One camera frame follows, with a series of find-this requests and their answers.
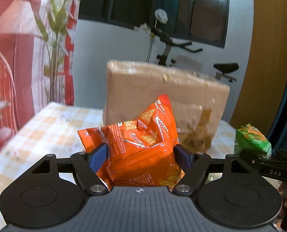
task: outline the logo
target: logo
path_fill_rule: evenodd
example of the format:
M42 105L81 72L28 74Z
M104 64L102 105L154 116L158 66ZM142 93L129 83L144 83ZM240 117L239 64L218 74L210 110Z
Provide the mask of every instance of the logo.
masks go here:
M154 104L155 104L155 106L161 111L161 113L163 113L163 114L165 115L165 109L164 109L164 107L161 105L161 101L160 101L160 100L157 100Z
M144 190L143 190L142 188L138 188L138 189L136 189L135 191L136 191L137 193L140 193L140 194L141 194L142 192L144 192Z
M269 174L281 176L281 172L277 172L277 171L273 171L273 170L270 170Z

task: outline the snack bag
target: snack bag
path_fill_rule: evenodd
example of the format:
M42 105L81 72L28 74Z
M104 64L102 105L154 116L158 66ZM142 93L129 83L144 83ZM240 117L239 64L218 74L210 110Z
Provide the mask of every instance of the snack bag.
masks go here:
M239 155L243 150L248 150L264 159L270 159L272 155L270 142L258 129L250 124L236 129L234 154Z
M173 147L178 143L176 123L167 95L160 95L137 119L78 131L87 152L100 143L109 146L109 159L97 175L109 188L169 186L180 179Z

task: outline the circular pad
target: circular pad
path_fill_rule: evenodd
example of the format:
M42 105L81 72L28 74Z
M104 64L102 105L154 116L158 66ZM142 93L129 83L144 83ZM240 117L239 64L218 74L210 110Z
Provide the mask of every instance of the circular pad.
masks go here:
M260 195L251 187L235 186L224 191L224 199L237 207L250 207L259 201Z
M21 200L31 207L44 207L57 198L57 193L50 187L31 187L21 195Z
M196 197L199 210L211 221L236 229L272 224L281 209L281 196L261 176L251 176L235 181L221 177L207 183Z
M75 184L46 176L18 178L0 195L0 211L7 224L27 229L58 225L73 217L82 207L82 190Z

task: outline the curtain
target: curtain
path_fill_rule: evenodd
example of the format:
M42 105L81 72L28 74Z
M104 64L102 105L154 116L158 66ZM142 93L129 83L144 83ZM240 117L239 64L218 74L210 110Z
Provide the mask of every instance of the curtain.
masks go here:
M49 102L73 105L80 0L0 0L0 150Z

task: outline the tablecloth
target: tablecloth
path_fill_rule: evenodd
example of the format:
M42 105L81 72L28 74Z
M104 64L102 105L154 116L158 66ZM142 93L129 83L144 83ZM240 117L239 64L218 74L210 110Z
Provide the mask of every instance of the tablecloth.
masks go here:
M102 126L102 110L83 109L50 103L35 115L0 152L0 194L16 178L44 155L70 157L84 150L77 130ZM221 121L208 153L224 158L233 153L235 129ZM71 174L60 177L73 181ZM5 226L0 213L0 230Z

